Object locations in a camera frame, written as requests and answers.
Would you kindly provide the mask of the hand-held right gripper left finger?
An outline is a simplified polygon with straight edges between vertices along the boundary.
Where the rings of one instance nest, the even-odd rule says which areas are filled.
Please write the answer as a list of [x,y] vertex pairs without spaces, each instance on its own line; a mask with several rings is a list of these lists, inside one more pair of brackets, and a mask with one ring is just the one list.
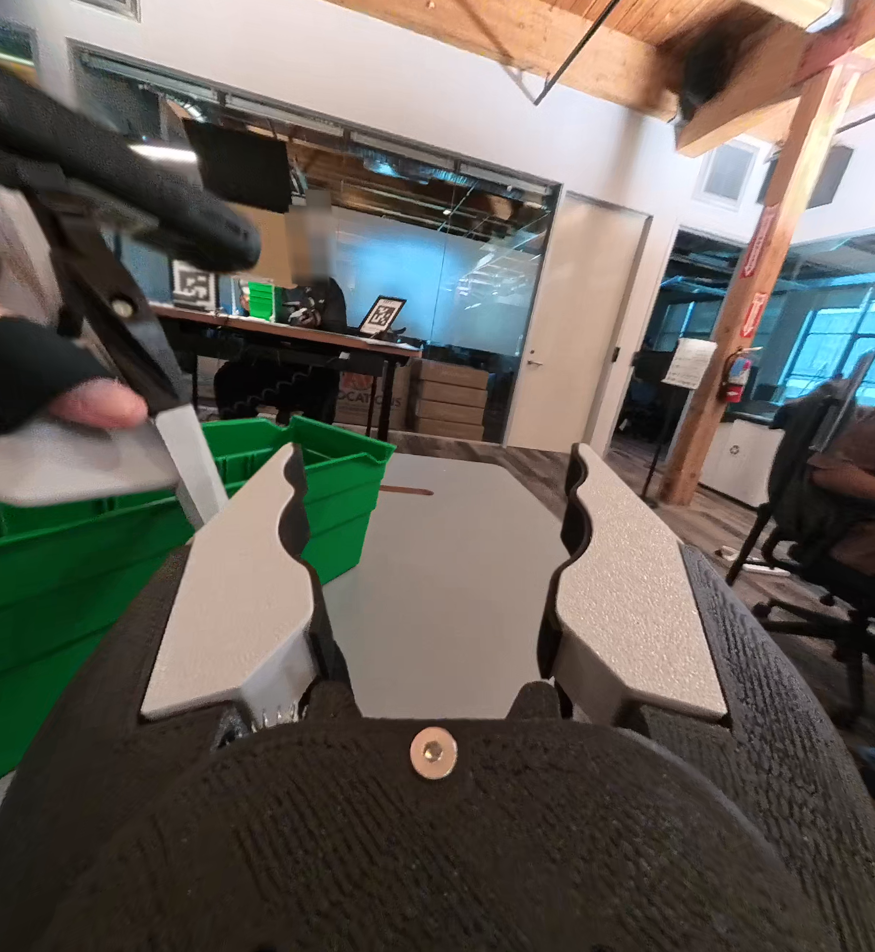
[[228,704],[244,720],[297,720],[313,685],[351,687],[310,538],[301,449],[281,447],[189,546],[141,716]]

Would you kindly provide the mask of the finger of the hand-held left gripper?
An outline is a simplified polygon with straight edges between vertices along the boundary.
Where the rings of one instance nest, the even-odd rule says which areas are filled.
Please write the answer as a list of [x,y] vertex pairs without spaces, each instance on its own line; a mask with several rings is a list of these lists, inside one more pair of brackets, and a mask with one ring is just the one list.
[[149,422],[134,431],[135,472],[153,458],[171,470],[184,512],[202,527],[228,497],[158,316],[93,216],[51,217],[51,260],[63,299],[59,331],[93,346],[146,402]]
[[0,436],[0,503],[45,507],[173,489],[178,471],[151,422],[102,430],[28,422]]

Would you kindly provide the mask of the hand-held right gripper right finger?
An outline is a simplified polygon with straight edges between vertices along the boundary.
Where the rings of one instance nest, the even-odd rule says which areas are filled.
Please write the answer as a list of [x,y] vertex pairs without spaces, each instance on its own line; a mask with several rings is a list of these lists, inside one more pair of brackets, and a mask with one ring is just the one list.
[[618,724],[634,708],[728,716],[675,533],[585,443],[571,449],[561,540],[537,644],[539,675],[571,714]]

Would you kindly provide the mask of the green plastic bin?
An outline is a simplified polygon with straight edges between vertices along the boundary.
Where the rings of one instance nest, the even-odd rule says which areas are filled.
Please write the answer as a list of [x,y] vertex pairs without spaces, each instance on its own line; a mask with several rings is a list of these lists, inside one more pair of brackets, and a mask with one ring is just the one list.
[[[326,584],[360,562],[395,446],[301,416],[205,422],[229,495],[286,444],[301,448],[310,540]],[[0,778],[15,770],[74,673],[168,554],[192,535],[170,491],[61,506],[0,503]]]

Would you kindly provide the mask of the white power strip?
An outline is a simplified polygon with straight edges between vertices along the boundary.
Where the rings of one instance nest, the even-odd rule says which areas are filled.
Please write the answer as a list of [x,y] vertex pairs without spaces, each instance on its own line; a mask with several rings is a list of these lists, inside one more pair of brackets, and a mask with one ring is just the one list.
[[[739,559],[740,553],[731,549],[728,546],[720,546],[715,550],[715,556],[718,560],[722,561],[730,569],[735,565],[736,561]],[[790,571],[780,568],[777,566],[768,565],[763,558],[756,556],[749,556],[744,564],[741,565],[740,572],[748,572],[749,574],[760,574],[772,577],[790,577]]]

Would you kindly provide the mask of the framed fiducial tag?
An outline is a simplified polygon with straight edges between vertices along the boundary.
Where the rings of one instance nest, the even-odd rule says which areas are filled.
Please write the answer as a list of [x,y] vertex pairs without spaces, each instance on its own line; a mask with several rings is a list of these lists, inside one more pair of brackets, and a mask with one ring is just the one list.
[[185,261],[170,262],[171,299],[176,307],[215,313],[218,307],[218,276]]
[[391,330],[405,304],[405,299],[379,295],[362,320],[357,331],[358,335],[367,338],[382,338]]

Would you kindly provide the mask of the long wooden-edged desk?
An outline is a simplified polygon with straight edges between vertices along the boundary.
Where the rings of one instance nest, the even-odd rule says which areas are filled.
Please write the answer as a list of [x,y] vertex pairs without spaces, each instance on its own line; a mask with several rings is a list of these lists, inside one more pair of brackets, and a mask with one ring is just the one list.
[[371,337],[274,324],[252,318],[210,314],[171,304],[151,303],[151,307],[178,355],[185,360],[190,376],[193,406],[198,401],[198,360],[201,357],[232,359],[229,342],[241,340],[245,346],[275,352],[295,363],[338,368],[348,373],[370,375],[372,384],[367,411],[366,436],[371,436],[375,397],[382,396],[376,438],[389,440],[392,397],[396,369],[421,357],[421,348],[407,343],[383,342]]

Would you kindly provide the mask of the white cabinet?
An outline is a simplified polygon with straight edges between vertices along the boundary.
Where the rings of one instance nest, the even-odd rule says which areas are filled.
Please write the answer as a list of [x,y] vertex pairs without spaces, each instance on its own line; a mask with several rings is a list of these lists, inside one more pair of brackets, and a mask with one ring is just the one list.
[[758,508],[767,500],[767,481],[783,430],[760,422],[721,422],[699,484],[735,502]]

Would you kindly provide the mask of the red fire extinguisher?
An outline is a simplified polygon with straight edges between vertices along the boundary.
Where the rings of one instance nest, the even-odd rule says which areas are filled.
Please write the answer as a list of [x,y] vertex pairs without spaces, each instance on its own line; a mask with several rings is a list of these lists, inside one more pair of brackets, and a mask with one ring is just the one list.
[[753,368],[757,348],[735,349],[727,358],[719,380],[718,398],[728,404],[741,401]]

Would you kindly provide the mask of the white door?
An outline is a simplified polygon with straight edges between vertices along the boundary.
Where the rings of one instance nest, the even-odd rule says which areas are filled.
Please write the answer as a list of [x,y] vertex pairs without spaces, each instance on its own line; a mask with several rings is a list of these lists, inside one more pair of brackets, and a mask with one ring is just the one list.
[[593,433],[652,216],[563,191],[504,445],[568,451]]

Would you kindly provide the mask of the large window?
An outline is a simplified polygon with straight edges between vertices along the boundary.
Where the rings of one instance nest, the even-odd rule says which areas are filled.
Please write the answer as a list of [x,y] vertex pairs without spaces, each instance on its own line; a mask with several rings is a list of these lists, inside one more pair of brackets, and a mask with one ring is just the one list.
[[[787,402],[829,379],[850,377],[870,351],[875,351],[875,285],[821,293],[780,375],[776,400]],[[864,407],[875,407],[875,358],[857,400]]]

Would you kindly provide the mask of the long red sign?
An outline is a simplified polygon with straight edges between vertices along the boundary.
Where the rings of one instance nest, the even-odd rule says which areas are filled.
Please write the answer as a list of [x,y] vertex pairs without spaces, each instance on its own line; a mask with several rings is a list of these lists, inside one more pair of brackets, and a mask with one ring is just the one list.
[[773,227],[777,220],[777,214],[777,204],[763,207],[741,264],[741,279],[744,280],[753,277],[758,267],[765,245],[771,236]]

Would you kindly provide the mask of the black ceiling-mounted device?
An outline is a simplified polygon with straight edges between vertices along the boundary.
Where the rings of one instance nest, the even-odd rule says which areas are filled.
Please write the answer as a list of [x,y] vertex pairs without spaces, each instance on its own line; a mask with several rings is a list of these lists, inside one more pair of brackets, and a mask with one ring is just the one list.
[[739,45],[735,32],[725,26],[714,26],[695,39],[682,63],[677,128],[687,125],[702,106],[725,88]]

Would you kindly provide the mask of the wooden post with red signs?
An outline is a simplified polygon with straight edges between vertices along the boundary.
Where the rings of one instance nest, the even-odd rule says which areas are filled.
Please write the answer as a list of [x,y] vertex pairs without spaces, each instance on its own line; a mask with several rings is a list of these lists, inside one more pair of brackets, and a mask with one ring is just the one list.
[[687,405],[682,426],[669,452],[658,490],[661,503],[686,506],[693,499],[726,406],[718,398],[722,370],[735,349],[753,345],[753,339],[739,337],[745,311],[754,293],[770,292],[771,298],[797,224],[808,206],[859,79],[860,68],[842,62],[812,77],[802,89],[765,196],[764,206],[778,205],[777,220],[758,267],[749,279],[740,278],[746,250],[741,255],[715,327],[717,352],[700,388],[694,391]]

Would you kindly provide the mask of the white wall vent grille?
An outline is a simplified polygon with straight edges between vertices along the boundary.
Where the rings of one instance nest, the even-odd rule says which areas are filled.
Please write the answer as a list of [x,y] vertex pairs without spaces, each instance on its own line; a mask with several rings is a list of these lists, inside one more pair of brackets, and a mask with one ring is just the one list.
[[761,154],[747,140],[725,143],[706,154],[693,199],[717,208],[737,210]]

